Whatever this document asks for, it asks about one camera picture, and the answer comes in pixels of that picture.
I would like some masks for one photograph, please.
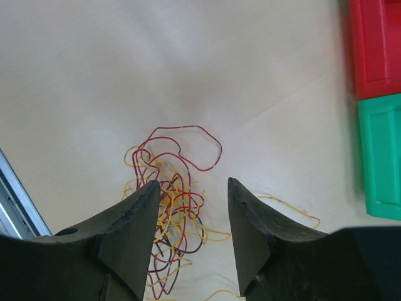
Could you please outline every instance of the yellow wire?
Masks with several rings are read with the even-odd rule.
[[[185,265],[181,265],[181,266],[177,267],[174,271],[172,271],[172,272],[171,272],[170,274],[168,274],[166,277],[158,279],[158,280],[157,280],[156,282],[154,282],[153,284],[146,284],[146,286],[147,286],[147,287],[154,287],[156,284],[158,284],[158,283],[160,283],[160,282],[163,282],[164,280],[170,278],[171,275],[173,275],[175,272],[181,270],[182,268],[185,268],[185,267],[187,267],[187,266],[189,266],[189,265],[193,265],[193,262],[192,262],[192,261],[190,261],[190,260],[188,260],[188,261],[189,261],[189,263],[186,263]]]
[[[299,210],[298,208],[296,208],[293,205],[287,203],[286,201],[283,201],[282,199],[275,198],[274,196],[258,196],[258,198],[259,199],[273,199],[273,200],[275,200],[275,201],[277,201],[279,203],[284,204],[288,208],[291,208],[292,210],[298,212],[299,214],[302,214],[303,216],[306,216],[307,218],[311,218],[311,219],[316,220],[318,223],[313,227],[313,229],[316,229],[320,225],[320,219],[319,218],[317,218],[315,216],[312,216],[312,215],[309,215],[308,213],[305,213],[302,210]]]
[[[138,146],[136,145],[136,146],[129,148],[125,152],[125,154],[124,154],[125,165],[133,167],[133,164],[131,164],[127,161],[127,157],[128,157],[128,154],[132,150],[137,149],[137,148],[138,148]],[[150,153],[149,158],[148,157],[146,157],[146,159],[138,158],[137,167],[138,168],[147,167],[148,164],[147,164],[146,160],[150,161],[153,158],[154,158],[154,156],[152,153]],[[174,168],[170,163],[163,161],[161,159],[155,160],[154,164],[159,167],[165,166],[167,168],[167,171],[169,172],[169,174],[167,174],[166,172],[164,172],[162,170],[162,168],[160,168],[159,179],[163,179],[168,182],[173,182],[173,179],[172,179],[173,176],[170,176],[170,173],[171,173],[171,175],[180,174],[176,170],[176,168]],[[123,199],[128,196],[128,193],[133,193],[135,191],[133,188],[130,187],[130,185],[132,183],[134,183],[135,181],[137,181],[137,179],[132,179],[125,183],[124,190],[123,190],[123,196],[122,196]],[[203,224],[200,224],[196,220],[195,217],[199,214],[199,210],[204,202],[203,202],[202,198],[200,198],[200,201],[196,202],[195,206],[193,207],[194,202],[191,202],[191,196],[187,193],[183,193],[183,192],[188,192],[189,189],[190,189],[189,185],[188,185],[188,183],[185,182],[184,178],[182,178],[182,183],[181,183],[181,181],[176,181],[173,183],[173,185],[171,185],[170,188],[164,189],[164,191],[166,193],[164,194],[164,197],[160,200],[160,213],[159,213],[159,218],[157,221],[157,225],[161,226],[162,232],[159,237],[154,239],[154,243],[160,241],[164,236],[168,239],[170,246],[164,248],[162,250],[163,252],[165,252],[167,250],[172,250],[173,252],[175,252],[175,250],[179,247],[180,241],[178,239],[175,239],[172,236],[172,234],[174,234],[174,232],[177,233],[178,237],[181,237],[181,235],[184,235],[184,234],[198,237],[202,240],[202,243],[207,243],[208,241],[223,242],[223,241],[227,241],[231,238],[230,233],[206,229],[206,227]],[[173,216],[173,214],[171,214],[171,212],[173,212],[175,209],[180,208],[182,206],[189,207],[190,204],[191,204],[190,209],[179,210],[178,213],[175,214],[174,216]],[[195,233],[189,233],[189,232],[185,231],[184,218],[187,218],[187,223],[189,222],[192,225],[193,229],[195,230]],[[175,230],[174,232],[170,232],[171,227],[173,227],[173,229]],[[210,235],[224,235],[225,237],[222,239],[213,239],[213,238],[210,238]],[[159,255],[160,253],[161,253],[161,251],[158,251],[156,253],[156,256]],[[192,261],[184,258],[183,256],[180,256],[178,254],[176,254],[175,256],[176,256],[176,258],[180,258],[181,260],[188,261],[188,263],[177,267],[172,272],[170,272],[166,277],[158,279],[153,285],[147,283],[146,284],[147,287],[153,287],[153,286],[159,284],[160,282],[167,281],[170,277],[173,277],[173,275],[175,273],[177,273],[179,270],[181,270],[182,268],[193,265]],[[212,297],[214,297],[218,293],[222,293],[222,292],[231,293],[232,295],[239,297],[237,294],[235,294],[229,290],[219,290],[219,291],[216,291],[214,294],[212,294],[206,300],[210,300]],[[177,301],[177,300],[161,299],[159,301]]]
[[[210,300],[212,300],[212,298],[213,298],[214,296],[216,296],[218,293],[229,293],[229,294],[231,294],[231,295],[237,297],[238,299],[241,299],[241,297],[240,297],[237,293],[234,293],[234,292],[232,292],[232,291],[230,291],[230,290],[218,290],[218,291],[214,292],[209,298],[206,298],[204,301],[210,301]]]

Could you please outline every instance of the tangled wires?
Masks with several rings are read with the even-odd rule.
[[[180,144],[166,135],[157,135],[161,130],[196,129],[202,131],[218,146],[216,161],[205,169],[199,168],[182,154]],[[156,141],[172,142],[176,152],[154,154],[151,144]],[[127,161],[130,155],[132,162]],[[124,155],[126,165],[133,168],[135,179],[126,183],[123,199],[151,180],[160,183],[160,207],[155,229],[154,244],[147,287],[152,289],[154,300],[169,295],[178,279],[179,272],[190,266],[192,261],[186,255],[196,253],[208,241],[225,241],[230,233],[208,230],[200,213],[204,205],[204,193],[195,191],[190,168],[200,172],[210,171],[222,155],[221,143],[203,127],[188,125],[182,127],[157,127],[149,137],[138,146],[129,148]],[[210,235],[222,235],[213,239]]]

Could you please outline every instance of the light wooden table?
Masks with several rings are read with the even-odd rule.
[[[53,232],[119,202],[125,150],[185,124],[224,146],[196,175],[210,228],[229,231],[229,176],[322,231],[400,224],[365,213],[336,1],[2,1],[0,24],[0,147]],[[184,145],[208,165],[216,148],[201,142]],[[193,259],[174,298],[235,289],[230,241]]]

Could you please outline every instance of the red wire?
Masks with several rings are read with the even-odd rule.
[[[193,163],[191,160],[189,160],[188,158],[183,156],[181,145],[177,142],[177,140],[175,140],[169,136],[166,136],[166,135],[155,135],[155,133],[160,130],[178,130],[178,129],[191,129],[191,128],[199,129],[199,130],[203,131],[203,133],[205,133],[207,136],[209,136],[219,147],[219,153],[217,155],[216,161],[213,163],[213,165],[211,165],[207,168],[200,168],[195,163]],[[150,142],[156,141],[156,140],[166,140],[166,141],[173,142],[178,148],[177,153],[161,152],[157,155],[153,155],[146,147],[148,146],[148,144]],[[179,213],[180,211],[184,213],[184,218],[183,218],[184,221],[182,223],[182,228],[181,228],[181,224],[176,225],[180,231],[178,245],[173,246],[171,244],[171,242],[169,241],[166,234],[164,234],[163,237],[158,238],[158,240],[160,240],[161,243],[166,244],[167,246],[169,246],[172,249],[172,254],[170,254],[170,258],[168,260],[164,259],[162,249],[160,249],[160,247],[158,246],[158,243],[155,243],[155,246],[159,249],[159,252],[157,254],[151,252],[152,257],[154,258],[155,262],[160,262],[160,263],[163,263],[164,265],[169,265],[169,267],[167,268],[167,276],[165,276],[165,277],[168,277],[170,275],[173,263],[177,262],[178,263],[177,266],[180,267],[180,261],[182,260],[181,259],[182,254],[186,254],[187,252],[189,252],[188,251],[188,246],[189,246],[188,239],[187,239],[187,235],[185,233],[185,229],[187,227],[187,218],[198,219],[201,208],[204,205],[203,196],[192,190],[192,177],[190,175],[189,166],[192,166],[193,168],[195,168],[196,170],[198,170],[200,172],[210,171],[220,161],[221,155],[222,155],[221,143],[213,135],[211,135],[208,131],[206,131],[206,129],[204,129],[203,127],[198,126],[198,125],[186,125],[186,126],[181,126],[181,127],[157,127],[148,136],[148,138],[139,145],[138,149],[136,149],[135,151],[132,152],[132,165],[133,165],[133,170],[134,170],[135,177],[136,177],[136,189],[141,188],[143,185],[145,185],[147,182],[151,181],[152,179],[159,180],[161,200],[164,200],[167,198],[166,199],[167,204],[165,204],[165,203],[160,204],[161,212],[159,213],[159,218],[163,217],[163,220],[162,220],[163,223],[166,223],[170,218],[172,218],[173,215],[180,214]],[[187,183],[189,186],[188,191],[185,191],[184,177],[179,172],[176,172],[171,177],[171,181],[161,179],[160,167],[158,166],[158,164],[154,163],[154,162],[156,162],[156,160],[160,159],[161,157],[173,157],[175,159],[178,159],[179,162],[185,167],[185,169],[186,169],[185,177],[187,178]],[[174,199],[172,199],[171,196],[169,195],[168,191],[175,191],[178,193],[178,195],[176,195],[174,197]],[[185,205],[183,203],[182,206],[179,206],[178,208],[174,208],[174,210],[171,210],[173,203],[176,204],[175,202],[179,201],[180,198],[181,198],[182,202],[184,202],[184,198],[186,198],[186,197],[188,197],[188,205]],[[160,234],[162,234],[163,230],[162,230],[161,226],[156,227],[155,237],[157,236],[158,232],[160,232]],[[203,242],[203,238],[201,238],[201,243],[198,246],[198,248],[194,249],[193,251],[190,251],[190,253],[196,252],[201,247],[202,242]],[[154,269],[152,271],[149,270],[149,272],[148,272],[148,277],[149,277],[150,283],[152,285],[152,293],[153,293],[154,299],[159,300],[161,298],[161,296],[163,295],[163,293],[168,295],[169,292],[171,292],[176,278],[174,278],[174,281],[172,282],[172,285],[170,286],[169,291],[166,291],[166,289],[165,289],[168,278],[163,282],[159,281],[160,293],[157,294],[152,274],[155,274],[158,279],[165,278],[165,277],[159,276],[159,270],[156,268],[156,266],[154,266]]]

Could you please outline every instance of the green plastic bin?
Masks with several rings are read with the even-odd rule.
[[[367,213],[401,220],[401,94],[358,106]]]

